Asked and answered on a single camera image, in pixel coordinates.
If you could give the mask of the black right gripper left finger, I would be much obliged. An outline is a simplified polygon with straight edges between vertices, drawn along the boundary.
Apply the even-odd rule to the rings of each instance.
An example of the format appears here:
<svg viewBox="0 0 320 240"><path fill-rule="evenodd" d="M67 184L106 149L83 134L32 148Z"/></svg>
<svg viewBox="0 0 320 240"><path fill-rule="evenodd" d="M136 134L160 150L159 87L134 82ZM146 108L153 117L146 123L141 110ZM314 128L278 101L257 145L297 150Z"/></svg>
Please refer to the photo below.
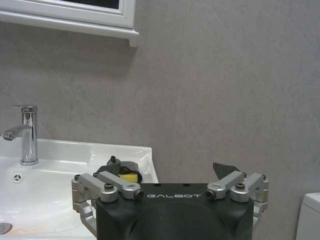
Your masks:
<svg viewBox="0 0 320 240"><path fill-rule="evenodd" d="M122 196L139 201L144 197L140 183L143 177L133 161L121 161L111 156L106 165L93 174L77 174L71 181L72 208L80 215L82 224L96 237L97 220L93 214L96 200L112 203Z"/></svg>

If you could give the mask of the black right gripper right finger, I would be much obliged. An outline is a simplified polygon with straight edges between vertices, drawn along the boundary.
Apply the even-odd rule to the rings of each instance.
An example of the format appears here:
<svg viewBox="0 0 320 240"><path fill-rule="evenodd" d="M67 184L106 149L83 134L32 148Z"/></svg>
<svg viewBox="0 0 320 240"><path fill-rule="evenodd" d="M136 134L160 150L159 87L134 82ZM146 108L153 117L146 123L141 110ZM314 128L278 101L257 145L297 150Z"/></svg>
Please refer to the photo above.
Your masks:
<svg viewBox="0 0 320 240"><path fill-rule="evenodd" d="M269 180L266 175L247 175L233 165L218 162L212 166L218 181L207 184L206 197L209 200L221 200L229 193L231 199L238 203L253 200L253 226L256 227L262 213L268 208Z"/></svg>

